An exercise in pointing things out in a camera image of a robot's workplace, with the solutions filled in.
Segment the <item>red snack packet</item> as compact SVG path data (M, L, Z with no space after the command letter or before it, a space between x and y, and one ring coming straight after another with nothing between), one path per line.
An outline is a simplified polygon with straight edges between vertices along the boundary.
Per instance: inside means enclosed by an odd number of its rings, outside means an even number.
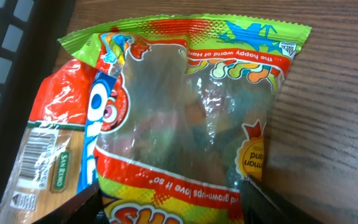
M77 193L97 70L68 61L40 85L0 203L0 223L33 223Z

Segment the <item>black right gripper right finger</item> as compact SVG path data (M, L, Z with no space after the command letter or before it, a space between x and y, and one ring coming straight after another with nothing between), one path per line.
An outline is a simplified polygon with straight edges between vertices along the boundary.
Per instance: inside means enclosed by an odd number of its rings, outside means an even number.
M247 224L321 224L253 176L241 184L241 207Z

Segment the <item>green snack packet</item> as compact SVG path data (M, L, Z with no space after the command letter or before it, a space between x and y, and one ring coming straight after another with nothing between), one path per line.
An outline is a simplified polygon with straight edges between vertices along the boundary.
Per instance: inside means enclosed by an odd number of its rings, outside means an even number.
M265 127L311 27L226 14L121 19L60 39L116 78L93 151L110 223L243 223Z

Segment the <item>blue Oreo cookie pack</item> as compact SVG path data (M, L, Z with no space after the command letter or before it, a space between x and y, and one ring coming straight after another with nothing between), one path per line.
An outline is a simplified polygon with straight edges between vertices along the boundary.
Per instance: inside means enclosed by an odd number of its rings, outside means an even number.
M100 71L96 72L86 112L85 135L77 193L80 193L98 179L93 151L98 135L101 132L104 109L115 82L116 78Z

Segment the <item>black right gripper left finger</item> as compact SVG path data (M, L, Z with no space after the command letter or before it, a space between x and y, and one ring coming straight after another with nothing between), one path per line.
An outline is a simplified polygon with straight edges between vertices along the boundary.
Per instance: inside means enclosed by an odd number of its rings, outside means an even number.
M95 182L34 224L103 224L100 193Z

